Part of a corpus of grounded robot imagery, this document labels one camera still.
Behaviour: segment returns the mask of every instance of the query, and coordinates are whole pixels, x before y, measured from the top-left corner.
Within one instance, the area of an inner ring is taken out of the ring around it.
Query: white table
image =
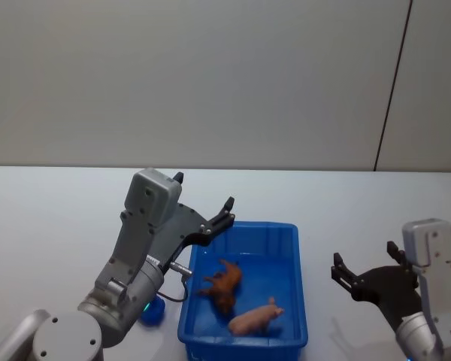
[[[119,213],[137,169],[0,168],[0,332],[33,307],[73,310],[111,255]],[[173,175],[175,170],[162,170]],[[185,171],[181,201],[212,217],[229,195],[238,220],[294,223],[301,239],[309,342],[307,361],[404,359],[375,306],[354,302],[331,280],[334,252],[356,273],[394,264],[386,242],[401,227],[451,222],[451,174],[318,171]],[[187,264],[189,250],[180,257]],[[162,290],[182,292],[166,276]],[[185,360],[177,340],[180,306],[166,305],[158,329],[134,325],[105,351],[107,361]]]

